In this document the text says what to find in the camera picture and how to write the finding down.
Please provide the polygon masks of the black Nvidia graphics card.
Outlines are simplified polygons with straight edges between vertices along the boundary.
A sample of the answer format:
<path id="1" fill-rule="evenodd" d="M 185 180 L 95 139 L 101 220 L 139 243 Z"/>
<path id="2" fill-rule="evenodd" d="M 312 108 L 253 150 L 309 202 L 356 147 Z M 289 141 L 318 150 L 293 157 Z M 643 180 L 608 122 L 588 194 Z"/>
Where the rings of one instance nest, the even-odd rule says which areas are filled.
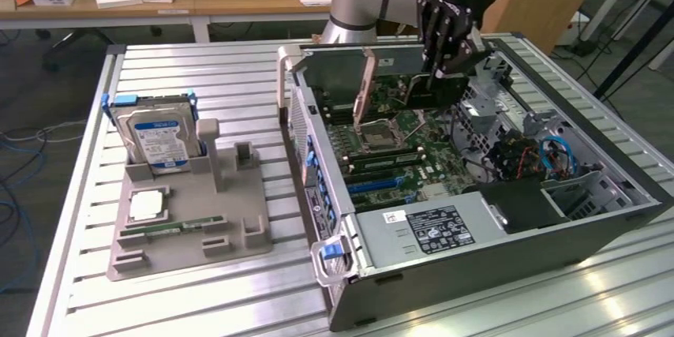
<path id="1" fill-rule="evenodd" d="M 362 50 L 366 57 L 366 66 L 353 108 L 353 126 L 358 133 L 365 125 L 362 120 L 368 115 L 373 93 L 377 90 L 376 71 L 378 66 L 378 58 L 373 49 L 365 47 Z M 453 106 L 461 101 L 469 83 L 469 76 L 464 74 L 441 78 L 437 78 L 432 74 L 417 75 L 410 80 L 408 91 L 405 92 L 402 101 L 405 109 L 421 110 Z"/>

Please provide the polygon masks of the perforated metal drive cage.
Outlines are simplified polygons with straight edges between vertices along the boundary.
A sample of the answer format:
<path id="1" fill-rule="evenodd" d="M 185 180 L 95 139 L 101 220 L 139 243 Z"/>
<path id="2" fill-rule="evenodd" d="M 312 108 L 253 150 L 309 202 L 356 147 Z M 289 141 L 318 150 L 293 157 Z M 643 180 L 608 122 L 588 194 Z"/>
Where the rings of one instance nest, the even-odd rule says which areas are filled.
<path id="1" fill-rule="evenodd" d="M 488 154 L 509 130 L 524 131 L 532 107 L 513 87 L 513 67 L 501 54 L 492 54 L 468 74 L 468 89 L 458 103 L 460 148 Z"/>

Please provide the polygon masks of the black installed RAM stick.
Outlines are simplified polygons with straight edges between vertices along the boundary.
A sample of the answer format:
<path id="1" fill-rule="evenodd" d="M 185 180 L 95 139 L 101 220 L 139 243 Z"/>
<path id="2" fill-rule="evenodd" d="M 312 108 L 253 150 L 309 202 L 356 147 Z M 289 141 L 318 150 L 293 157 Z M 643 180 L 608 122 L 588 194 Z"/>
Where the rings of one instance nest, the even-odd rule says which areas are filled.
<path id="1" fill-rule="evenodd" d="M 426 154 L 425 147 L 400 148 L 389 151 L 346 155 L 344 160 L 356 167 L 377 167 L 388 164 L 417 161 Z"/>

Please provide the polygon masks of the silver chipset heatsink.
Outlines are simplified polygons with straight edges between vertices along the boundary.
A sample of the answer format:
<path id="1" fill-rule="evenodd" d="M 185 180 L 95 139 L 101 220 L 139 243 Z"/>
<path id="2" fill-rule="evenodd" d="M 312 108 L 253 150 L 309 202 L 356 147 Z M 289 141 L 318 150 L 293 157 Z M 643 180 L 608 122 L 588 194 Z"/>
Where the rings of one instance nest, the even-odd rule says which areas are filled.
<path id="1" fill-rule="evenodd" d="M 450 197 L 453 195 L 453 192 L 442 183 L 425 185 L 421 189 L 421 193 L 426 200 Z"/>

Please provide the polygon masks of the black plastic shroud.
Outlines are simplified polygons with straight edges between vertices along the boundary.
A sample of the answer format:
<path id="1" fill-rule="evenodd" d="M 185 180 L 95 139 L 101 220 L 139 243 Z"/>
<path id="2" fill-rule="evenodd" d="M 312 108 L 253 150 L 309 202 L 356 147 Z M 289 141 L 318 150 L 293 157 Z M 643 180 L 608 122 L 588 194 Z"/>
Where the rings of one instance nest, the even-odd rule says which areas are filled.
<path id="1" fill-rule="evenodd" d="M 536 178 L 494 182 L 478 186 L 484 198 L 505 216 L 506 232 L 514 234 L 569 221 L 546 198 Z"/>

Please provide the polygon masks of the grey metal disk bay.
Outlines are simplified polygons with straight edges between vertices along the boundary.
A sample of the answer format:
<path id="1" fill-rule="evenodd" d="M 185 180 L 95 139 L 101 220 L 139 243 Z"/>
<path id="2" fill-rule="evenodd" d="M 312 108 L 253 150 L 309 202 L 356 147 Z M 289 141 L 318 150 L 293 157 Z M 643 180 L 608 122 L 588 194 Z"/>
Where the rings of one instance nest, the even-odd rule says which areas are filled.
<path id="1" fill-rule="evenodd" d="M 542 188 L 570 220 L 620 211 L 635 205 L 625 191 L 601 171 L 568 180 L 548 179 L 542 182 Z"/>

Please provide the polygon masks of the grey power supply unit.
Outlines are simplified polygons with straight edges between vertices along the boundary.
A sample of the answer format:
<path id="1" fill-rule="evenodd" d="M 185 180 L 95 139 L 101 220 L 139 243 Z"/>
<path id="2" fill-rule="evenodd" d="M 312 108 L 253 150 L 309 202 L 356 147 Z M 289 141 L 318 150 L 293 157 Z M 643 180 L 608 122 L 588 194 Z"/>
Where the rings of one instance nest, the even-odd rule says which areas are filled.
<path id="1" fill-rule="evenodd" d="M 480 192 L 360 213 L 357 223 L 376 268 L 465 253 L 508 236 Z"/>

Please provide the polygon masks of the grey printed parts rack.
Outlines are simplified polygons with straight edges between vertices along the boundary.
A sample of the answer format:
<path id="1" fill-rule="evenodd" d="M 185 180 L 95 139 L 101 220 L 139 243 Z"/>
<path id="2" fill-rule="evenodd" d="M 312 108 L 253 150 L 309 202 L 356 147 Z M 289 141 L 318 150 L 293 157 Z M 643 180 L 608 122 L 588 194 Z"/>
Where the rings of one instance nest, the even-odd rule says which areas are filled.
<path id="1" fill-rule="evenodd" d="M 155 175 L 147 164 L 127 163 L 118 201 L 107 278 L 113 281 L 215 264 L 271 251 L 271 226 L 259 154 L 251 142 L 218 148 L 219 123 L 197 122 L 205 155 L 189 160 L 189 170 Z M 163 193 L 163 212 L 155 219 L 134 221 L 130 204 L 135 193 Z M 134 234 L 122 230 L 223 216 L 222 222 L 181 234 Z"/>

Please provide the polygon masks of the grey open PC case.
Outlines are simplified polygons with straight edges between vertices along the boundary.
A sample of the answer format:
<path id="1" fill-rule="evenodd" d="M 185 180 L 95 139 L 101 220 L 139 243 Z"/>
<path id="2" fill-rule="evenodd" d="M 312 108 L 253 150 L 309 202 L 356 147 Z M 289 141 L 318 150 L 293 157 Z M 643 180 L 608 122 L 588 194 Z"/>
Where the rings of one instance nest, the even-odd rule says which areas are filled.
<path id="1" fill-rule="evenodd" d="M 480 192 L 481 184 L 526 178 L 542 184 L 548 179 L 561 181 L 601 171 L 635 205 L 550 227 L 508 233 L 465 253 L 376 268 L 358 237 L 357 214 L 362 212 L 357 212 L 348 192 L 313 89 L 328 90 L 341 100 L 356 103 L 366 66 L 362 49 L 370 47 L 377 55 L 377 79 L 429 74 L 422 71 L 422 47 L 413 42 L 283 46 L 278 52 L 282 133 L 310 235 L 313 270 L 333 331 L 364 328 L 392 316 L 573 267 L 674 207 L 674 196 L 626 150 L 635 145 L 643 154 L 651 154 L 651 146 L 556 62 L 520 36 L 492 37 L 486 45 L 492 54 L 501 54 L 510 62 L 514 91 L 532 111 L 524 131 L 509 130 L 490 152 L 482 154 L 460 148 L 454 141 L 460 102 L 430 108 L 453 113 L 452 143 L 476 180 L 458 195 Z M 345 255 L 325 261 L 320 249 L 333 243 L 342 245 Z"/>

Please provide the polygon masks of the blue case latch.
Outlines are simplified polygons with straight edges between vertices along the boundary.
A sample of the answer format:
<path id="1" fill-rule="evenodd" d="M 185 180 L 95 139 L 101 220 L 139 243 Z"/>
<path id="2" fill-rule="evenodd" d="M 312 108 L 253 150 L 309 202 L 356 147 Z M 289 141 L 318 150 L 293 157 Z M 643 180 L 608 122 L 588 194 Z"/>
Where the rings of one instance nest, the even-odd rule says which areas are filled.
<path id="1" fill-rule="evenodd" d="M 341 259 L 345 255 L 345 250 L 341 244 L 333 243 L 325 245 L 320 249 L 321 258 L 328 261 L 333 259 Z"/>

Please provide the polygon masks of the hard disk in blue caddy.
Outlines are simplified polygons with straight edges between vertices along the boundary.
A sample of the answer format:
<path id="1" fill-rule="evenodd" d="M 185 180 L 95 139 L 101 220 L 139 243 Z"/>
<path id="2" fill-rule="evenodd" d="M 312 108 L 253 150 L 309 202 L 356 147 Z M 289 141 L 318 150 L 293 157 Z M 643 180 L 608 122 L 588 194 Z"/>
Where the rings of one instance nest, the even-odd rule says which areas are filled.
<path id="1" fill-rule="evenodd" d="M 189 160 L 203 155 L 194 91 L 157 96 L 106 93 L 101 104 L 122 138 L 130 163 L 146 163 L 155 175 L 187 171 Z"/>

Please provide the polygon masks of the silver CPU chip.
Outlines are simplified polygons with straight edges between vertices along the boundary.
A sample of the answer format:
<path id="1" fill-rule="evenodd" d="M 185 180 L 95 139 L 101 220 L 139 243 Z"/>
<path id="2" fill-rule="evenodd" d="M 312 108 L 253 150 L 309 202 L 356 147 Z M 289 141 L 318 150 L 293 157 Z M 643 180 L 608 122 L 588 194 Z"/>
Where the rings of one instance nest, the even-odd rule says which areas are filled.
<path id="1" fill-rule="evenodd" d="M 158 190 L 135 193 L 129 216 L 134 221 L 155 219 L 163 212 L 163 193 Z"/>

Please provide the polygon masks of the green RAM stick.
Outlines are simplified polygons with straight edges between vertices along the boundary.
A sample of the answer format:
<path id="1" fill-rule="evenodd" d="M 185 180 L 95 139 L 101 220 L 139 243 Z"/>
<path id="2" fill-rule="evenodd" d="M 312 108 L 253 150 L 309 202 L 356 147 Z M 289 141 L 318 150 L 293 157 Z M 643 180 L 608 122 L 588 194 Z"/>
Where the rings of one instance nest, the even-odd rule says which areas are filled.
<path id="1" fill-rule="evenodd" d="M 151 225 L 147 227 L 130 228 L 122 230 L 119 234 L 122 236 L 129 236 L 134 234 L 149 234 L 149 235 L 181 234 L 202 229 L 207 223 L 222 222 L 225 220 L 226 218 L 223 216 L 211 216 L 201 219 L 191 219 L 185 222 L 171 222 Z"/>

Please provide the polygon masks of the black office chair base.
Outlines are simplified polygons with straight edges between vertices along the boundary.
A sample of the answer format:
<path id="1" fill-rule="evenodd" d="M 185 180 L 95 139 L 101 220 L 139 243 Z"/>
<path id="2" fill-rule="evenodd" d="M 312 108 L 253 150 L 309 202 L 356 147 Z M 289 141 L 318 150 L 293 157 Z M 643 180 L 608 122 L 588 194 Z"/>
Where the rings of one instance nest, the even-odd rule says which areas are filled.
<path id="1" fill-rule="evenodd" d="M 75 28 L 45 52 L 42 59 L 42 68 L 49 72 L 59 71 L 59 64 L 55 61 L 58 53 L 65 51 L 86 36 L 94 36 L 106 45 L 114 45 L 115 42 L 99 28 Z"/>

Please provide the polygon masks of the CPU socket metal frame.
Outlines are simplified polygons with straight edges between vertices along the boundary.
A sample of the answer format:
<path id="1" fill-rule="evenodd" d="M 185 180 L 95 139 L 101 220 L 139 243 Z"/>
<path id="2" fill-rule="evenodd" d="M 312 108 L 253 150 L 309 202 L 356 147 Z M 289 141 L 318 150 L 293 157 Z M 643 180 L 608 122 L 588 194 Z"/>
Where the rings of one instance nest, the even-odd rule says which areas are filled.
<path id="1" fill-rule="evenodd" d="M 384 152 L 404 146 L 404 137 L 396 121 L 380 119 L 358 126 L 357 136 L 362 151 L 366 153 Z"/>

